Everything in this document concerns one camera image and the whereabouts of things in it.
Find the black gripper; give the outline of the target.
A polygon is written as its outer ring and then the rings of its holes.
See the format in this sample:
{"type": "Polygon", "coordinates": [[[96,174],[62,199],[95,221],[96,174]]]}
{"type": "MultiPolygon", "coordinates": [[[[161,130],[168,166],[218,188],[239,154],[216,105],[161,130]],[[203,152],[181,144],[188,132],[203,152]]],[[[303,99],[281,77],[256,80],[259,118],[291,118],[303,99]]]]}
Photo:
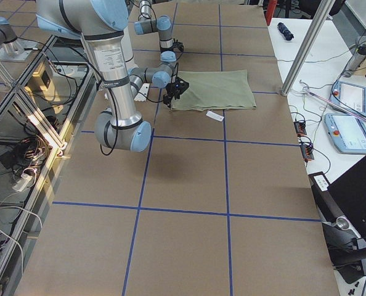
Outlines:
{"type": "Polygon", "coordinates": [[[167,107],[171,106],[172,99],[178,99],[179,98],[179,83],[173,82],[168,83],[166,86],[166,94],[163,96],[163,103],[167,107]]]}

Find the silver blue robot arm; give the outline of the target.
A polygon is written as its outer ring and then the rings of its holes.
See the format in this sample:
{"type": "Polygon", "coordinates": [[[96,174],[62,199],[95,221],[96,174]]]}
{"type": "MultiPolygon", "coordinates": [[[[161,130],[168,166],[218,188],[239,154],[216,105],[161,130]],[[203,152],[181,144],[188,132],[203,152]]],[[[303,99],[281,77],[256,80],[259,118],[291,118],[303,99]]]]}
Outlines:
{"type": "Polygon", "coordinates": [[[172,23],[167,15],[157,17],[151,1],[139,1],[139,15],[134,23],[137,35],[158,33],[160,51],[173,51],[172,23]]]}
{"type": "Polygon", "coordinates": [[[152,135],[149,122],[136,109],[134,98],[145,83],[165,88],[174,76],[176,55],[172,49],[171,22],[158,20],[136,23],[140,34],[154,27],[159,34],[161,63],[156,68],[128,69],[122,40],[128,26],[124,1],[37,1],[40,29],[53,35],[79,39],[105,88],[110,106],[96,120],[95,135],[101,146],[141,152],[152,135]]]}

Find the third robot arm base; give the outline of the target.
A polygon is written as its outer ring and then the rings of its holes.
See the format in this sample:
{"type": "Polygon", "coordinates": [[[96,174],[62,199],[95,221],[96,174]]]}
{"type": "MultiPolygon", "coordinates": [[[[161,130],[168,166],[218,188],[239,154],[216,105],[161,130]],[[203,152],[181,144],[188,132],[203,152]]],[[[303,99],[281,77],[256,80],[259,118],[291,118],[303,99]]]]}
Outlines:
{"type": "Polygon", "coordinates": [[[21,40],[6,18],[0,17],[0,60],[24,62],[30,53],[37,50],[38,42],[21,40]]]}

